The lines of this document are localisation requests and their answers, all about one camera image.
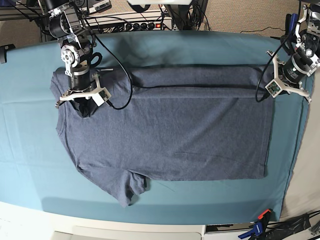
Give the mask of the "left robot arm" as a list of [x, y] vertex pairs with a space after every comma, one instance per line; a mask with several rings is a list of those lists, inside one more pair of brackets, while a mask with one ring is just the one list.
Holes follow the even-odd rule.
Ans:
[[311, 77], [320, 68], [320, 2], [307, 0], [306, 3], [300, 19], [298, 14], [287, 18], [286, 34], [280, 39], [289, 59], [281, 61], [274, 52], [266, 52], [273, 63], [273, 79], [265, 86], [263, 100], [295, 93], [308, 103], [312, 101], [311, 94], [303, 87], [303, 78]]

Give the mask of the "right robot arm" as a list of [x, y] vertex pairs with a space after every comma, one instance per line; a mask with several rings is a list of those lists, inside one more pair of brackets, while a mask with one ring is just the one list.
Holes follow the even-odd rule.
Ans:
[[73, 0], [46, 0], [43, 13], [49, 15], [48, 29], [60, 46], [60, 58], [65, 64], [68, 89], [55, 106], [70, 102], [82, 118], [90, 117], [111, 94], [101, 87], [98, 73], [91, 71], [102, 61], [102, 55], [94, 52], [96, 38], [85, 25], [86, 16]]

